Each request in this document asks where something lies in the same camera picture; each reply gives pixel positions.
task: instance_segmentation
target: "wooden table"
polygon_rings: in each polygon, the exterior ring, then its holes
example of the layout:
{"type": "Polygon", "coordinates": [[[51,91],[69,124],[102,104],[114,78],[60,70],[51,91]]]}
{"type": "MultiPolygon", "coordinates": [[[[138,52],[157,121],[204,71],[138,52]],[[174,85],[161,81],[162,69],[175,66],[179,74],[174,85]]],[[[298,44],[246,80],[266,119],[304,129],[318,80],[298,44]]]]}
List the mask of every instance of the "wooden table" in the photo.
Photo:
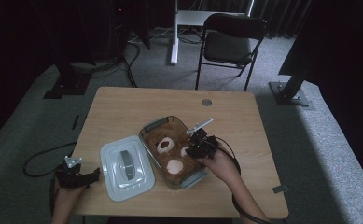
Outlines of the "wooden table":
{"type": "MultiPolygon", "coordinates": [[[[284,218],[288,209],[255,97],[250,92],[187,91],[137,88],[100,88],[91,105],[73,157],[82,157],[81,173],[102,167],[103,145],[138,135],[151,121],[179,117],[190,129],[209,118],[208,135],[227,141],[242,168],[242,177],[269,218],[284,218]],[[209,99],[206,106],[202,100],[209,99]]],[[[228,187],[209,170],[208,176],[191,189],[171,190],[153,166],[154,187],[117,203],[110,200],[103,174],[79,201],[76,213],[84,215],[148,217],[239,217],[228,187]]]]}

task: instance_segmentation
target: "container lid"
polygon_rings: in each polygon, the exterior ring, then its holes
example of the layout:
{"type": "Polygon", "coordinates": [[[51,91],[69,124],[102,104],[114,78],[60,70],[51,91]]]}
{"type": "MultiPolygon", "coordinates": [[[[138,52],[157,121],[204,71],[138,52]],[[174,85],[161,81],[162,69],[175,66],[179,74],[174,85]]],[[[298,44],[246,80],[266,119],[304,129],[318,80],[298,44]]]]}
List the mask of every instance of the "container lid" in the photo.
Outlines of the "container lid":
{"type": "Polygon", "coordinates": [[[113,201],[124,201],[154,186],[155,176],[138,136],[104,145],[100,156],[105,185],[113,201]]]}

